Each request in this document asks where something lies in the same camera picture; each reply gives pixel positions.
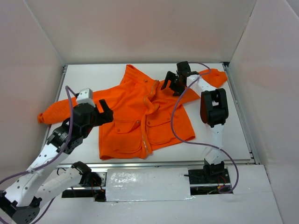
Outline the orange zip jacket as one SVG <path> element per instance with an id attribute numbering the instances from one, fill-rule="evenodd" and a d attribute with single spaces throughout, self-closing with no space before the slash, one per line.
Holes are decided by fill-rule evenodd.
<path id="1" fill-rule="evenodd" d="M 119 85 L 93 93 L 97 106 L 104 99 L 114 113 L 111 123 L 99 127 L 101 160 L 145 159 L 154 150 L 195 138 L 183 105 L 200 95 L 189 89 L 178 98 L 162 85 L 128 64 Z"/>

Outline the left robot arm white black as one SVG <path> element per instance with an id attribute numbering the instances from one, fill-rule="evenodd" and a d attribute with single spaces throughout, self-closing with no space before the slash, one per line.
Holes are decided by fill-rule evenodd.
<path id="1" fill-rule="evenodd" d="M 41 208 L 74 185 L 100 187 L 102 178 L 85 163 L 78 161 L 50 181 L 54 169 L 83 143 L 94 127 L 113 121 L 113 111 L 99 100 L 103 112 L 89 103 L 80 103 L 46 140 L 42 151 L 18 179 L 0 193 L 0 208 L 16 223 L 37 222 Z"/>

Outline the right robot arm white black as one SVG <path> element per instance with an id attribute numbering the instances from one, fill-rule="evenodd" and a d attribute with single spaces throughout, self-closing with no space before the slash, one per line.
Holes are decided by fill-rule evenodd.
<path id="1" fill-rule="evenodd" d="M 169 87 L 179 99 L 193 90 L 200 96 L 200 118 L 207 127 L 211 143 L 205 143 L 202 178 L 215 182 L 225 170 L 222 149 L 222 132 L 228 118 L 226 90 L 222 85 L 227 81 L 224 73 L 207 67 L 206 70 L 192 71 L 187 61 L 177 63 L 175 73 L 168 71 L 162 89 Z"/>

